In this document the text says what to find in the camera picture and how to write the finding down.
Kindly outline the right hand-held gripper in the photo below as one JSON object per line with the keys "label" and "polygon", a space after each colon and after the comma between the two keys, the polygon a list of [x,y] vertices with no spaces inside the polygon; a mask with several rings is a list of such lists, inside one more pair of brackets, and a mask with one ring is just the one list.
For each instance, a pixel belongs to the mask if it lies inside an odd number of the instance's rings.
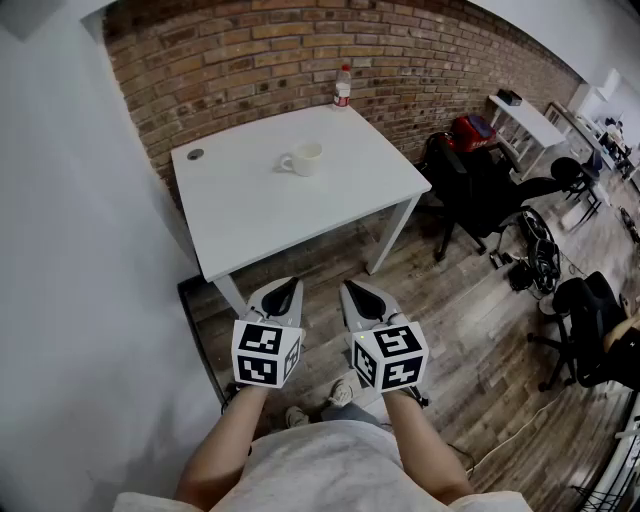
{"label": "right hand-held gripper", "polygon": [[[419,405],[428,405],[418,390],[429,356],[419,323],[395,313],[397,301],[371,284],[345,280],[339,294],[344,324],[352,332],[351,367],[361,384],[381,394],[402,391]],[[386,323],[364,330],[367,321],[385,322],[390,315]]]}

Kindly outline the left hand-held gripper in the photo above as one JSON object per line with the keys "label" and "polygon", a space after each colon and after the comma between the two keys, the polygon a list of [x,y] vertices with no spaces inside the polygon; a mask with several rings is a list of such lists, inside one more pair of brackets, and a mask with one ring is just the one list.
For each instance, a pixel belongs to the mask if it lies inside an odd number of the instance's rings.
{"label": "left hand-held gripper", "polygon": [[280,389],[300,359],[304,286],[297,277],[276,279],[250,297],[234,323],[232,363],[238,383]]}

